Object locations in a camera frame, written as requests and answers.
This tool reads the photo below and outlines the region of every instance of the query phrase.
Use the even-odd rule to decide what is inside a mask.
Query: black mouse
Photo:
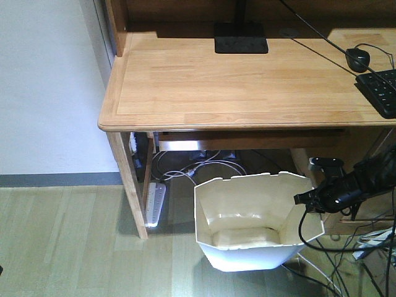
[[[367,67],[369,66],[370,63],[370,55],[367,51],[363,51],[362,49],[359,48],[348,48],[346,50],[346,53],[347,53],[345,55],[346,62],[348,63],[350,69],[359,73],[362,73],[367,70]]]

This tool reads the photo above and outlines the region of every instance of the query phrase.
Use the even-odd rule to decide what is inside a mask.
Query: white trash can
[[[305,245],[298,225],[305,205],[293,196],[312,189],[309,178],[289,172],[215,178],[194,188],[196,240],[216,269],[274,269]],[[307,214],[306,241],[324,234],[318,213]]]

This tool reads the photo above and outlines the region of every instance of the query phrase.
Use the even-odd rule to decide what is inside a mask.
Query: white power strip
[[[160,220],[166,186],[160,183],[150,183],[148,189],[146,204],[147,223],[145,225],[147,227],[156,227]]]

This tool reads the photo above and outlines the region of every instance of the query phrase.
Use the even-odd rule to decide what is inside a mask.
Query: keyboard
[[[390,85],[396,87],[396,70],[376,72]],[[357,88],[385,119],[396,118],[396,91],[387,83],[378,79],[373,73],[360,74],[356,77]]]

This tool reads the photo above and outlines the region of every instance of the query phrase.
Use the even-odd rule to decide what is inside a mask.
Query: gray baseboard
[[[117,184],[123,184],[119,172],[0,175],[0,187],[109,186]]]

